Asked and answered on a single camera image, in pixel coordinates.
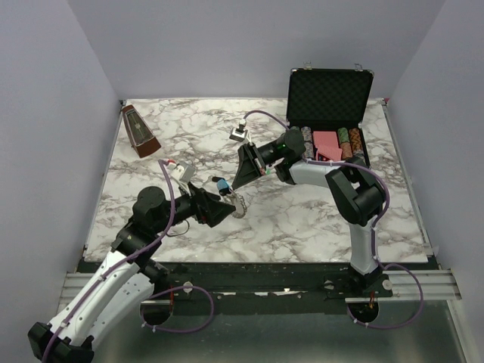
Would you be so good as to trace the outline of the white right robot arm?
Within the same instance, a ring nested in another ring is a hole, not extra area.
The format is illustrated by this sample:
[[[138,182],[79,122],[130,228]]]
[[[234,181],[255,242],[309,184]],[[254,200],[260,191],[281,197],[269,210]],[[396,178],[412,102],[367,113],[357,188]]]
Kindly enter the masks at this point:
[[[356,296],[365,296],[375,288],[375,281],[382,274],[377,257],[376,224],[388,207],[388,189],[357,157],[347,162],[318,162],[304,158],[305,151],[303,134],[296,129],[288,129],[260,147],[246,141],[237,150],[238,168],[231,186],[241,188],[274,166],[283,183],[328,188],[340,215],[349,225],[349,290]]]

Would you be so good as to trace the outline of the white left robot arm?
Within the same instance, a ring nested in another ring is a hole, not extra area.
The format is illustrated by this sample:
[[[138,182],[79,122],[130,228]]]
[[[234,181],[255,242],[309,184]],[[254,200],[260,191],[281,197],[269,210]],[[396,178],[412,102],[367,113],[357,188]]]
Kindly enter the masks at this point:
[[[48,323],[30,328],[34,356],[42,362],[92,361],[101,341],[130,310],[143,299],[162,297],[169,288],[168,271],[151,257],[171,226],[195,218],[212,228],[235,210],[193,185],[180,197],[167,197],[156,186],[141,190],[132,217],[90,280]]]

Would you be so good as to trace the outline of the pink playing card deck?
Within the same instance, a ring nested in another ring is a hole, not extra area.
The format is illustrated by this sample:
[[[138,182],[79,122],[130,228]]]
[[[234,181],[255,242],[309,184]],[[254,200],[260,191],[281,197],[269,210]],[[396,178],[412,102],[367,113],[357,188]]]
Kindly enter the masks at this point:
[[[341,161],[343,151],[335,131],[314,131],[312,137],[316,149],[316,160]]]

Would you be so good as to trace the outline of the brown wooden metronome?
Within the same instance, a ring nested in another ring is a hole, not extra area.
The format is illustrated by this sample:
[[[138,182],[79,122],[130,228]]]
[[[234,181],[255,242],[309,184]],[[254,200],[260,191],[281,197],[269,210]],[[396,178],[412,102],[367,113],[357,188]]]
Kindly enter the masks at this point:
[[[161,148],[150,127],[132,105],[125,106],[122,115],[130,144],[139,158],[148,157]]]

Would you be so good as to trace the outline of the black poker chip case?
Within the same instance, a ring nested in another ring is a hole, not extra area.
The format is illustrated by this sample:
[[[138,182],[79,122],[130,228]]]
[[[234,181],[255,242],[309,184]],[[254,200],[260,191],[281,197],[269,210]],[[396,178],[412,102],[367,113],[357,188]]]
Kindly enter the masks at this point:
[[[373,81],[374,73],[365,69],[292,69],[286,111],[289,126],[312,132],[357,129],[361,158],[369,165],[361,123]]]

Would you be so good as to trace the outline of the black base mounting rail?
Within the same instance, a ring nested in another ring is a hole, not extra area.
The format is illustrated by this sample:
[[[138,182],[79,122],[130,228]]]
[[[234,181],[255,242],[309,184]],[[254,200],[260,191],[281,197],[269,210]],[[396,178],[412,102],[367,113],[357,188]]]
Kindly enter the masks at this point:
[[[166,263],[151,265],[122,288],[130,297],[142,286],[156,297],[139,307],[150,315],[289,315],[352,312],[376,319],[383,303],[459,300],[457,281],[436,261],[391,267],[365,280],[347,263]]]

